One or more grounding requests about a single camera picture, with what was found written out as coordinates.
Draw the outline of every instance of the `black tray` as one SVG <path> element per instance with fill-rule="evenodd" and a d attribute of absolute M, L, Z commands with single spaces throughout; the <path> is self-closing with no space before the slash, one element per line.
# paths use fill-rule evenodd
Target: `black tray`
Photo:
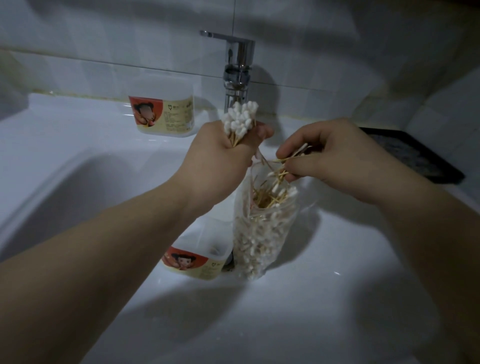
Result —
<path fill-rule="evenodd" d="M 361 128 L 387 152 L 433 183 L 462 182 L 465 175 L 411 135 L 400 130 Z"/>

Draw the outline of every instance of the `hand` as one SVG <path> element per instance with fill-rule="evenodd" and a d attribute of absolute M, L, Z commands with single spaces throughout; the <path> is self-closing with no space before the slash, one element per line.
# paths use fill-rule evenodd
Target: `hand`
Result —
<path fill-rule="evenodd" d="M 318 178 L 337 190 L 377 203 L 386 188 L 417 175 L 388 154 L 373 139 L 347 119 L 320 121 L 297 130 L 277 150 L 286 158 L 304 143 L 322 145 L 321 153 L 296 157 L 285 163 L 289 182 L 303 176 Z"/>
<path fill-rule="evenodd" d="M 227 198 L 242 182 L 260 143 L 273 129 L 257 122 L 242 141 L 232 147 L 221 121 L 203 125 L 174 175 L 187 192 L 199 215 Z"/>

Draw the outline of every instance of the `white ceramic sink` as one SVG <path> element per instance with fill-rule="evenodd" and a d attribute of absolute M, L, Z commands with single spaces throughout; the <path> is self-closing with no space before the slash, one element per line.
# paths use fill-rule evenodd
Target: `white ceramic sink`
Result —
<path fill-rule="evenodd" d="M 140 134 L 122 107 L 32 96 L 0 123 L 2 260 L 178 168 L 192 137 Z M 439 319 L 382 217 L 320 182 L 299 188 L 302 210 L 264 277 L 205 282 L 158 265 L 83 363 L 415 363 Z"/>

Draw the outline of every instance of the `plastic bag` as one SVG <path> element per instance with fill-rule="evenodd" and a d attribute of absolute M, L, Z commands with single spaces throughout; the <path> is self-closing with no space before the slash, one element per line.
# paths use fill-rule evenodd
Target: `plastic bag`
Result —
<path fill-rule="evenodd" d="M 267 164 L 255 163 L 250 175 L 243 180 L 234 205 L 233 256 L 235 270 L 249 280 L 258 279 L 282 250 L 288 231 L 298 212 L 297 189 L 283 181 L 277 194 L 286 194 L 281 203 L 259 208 L 254 202 L 258 191 L 272 190 L 276 179 L 271 178 Z"/>

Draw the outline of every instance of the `faucet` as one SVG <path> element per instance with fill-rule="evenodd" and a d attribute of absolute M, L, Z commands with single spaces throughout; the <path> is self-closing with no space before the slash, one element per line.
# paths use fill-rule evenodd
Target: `faucet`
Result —
<path fill-rule="evenodd" d="M 228 112 L 228 108 L 231 108 L 236 101 L 241 104 L 247 102 L 249 70 L 253 63 L 255 41 L 205 30 L 201 30 L 200 35 L 227 41 L 225 52 L 227 64 L 223 71 L 223 86 L 225 87 L 224 112 Z"/>

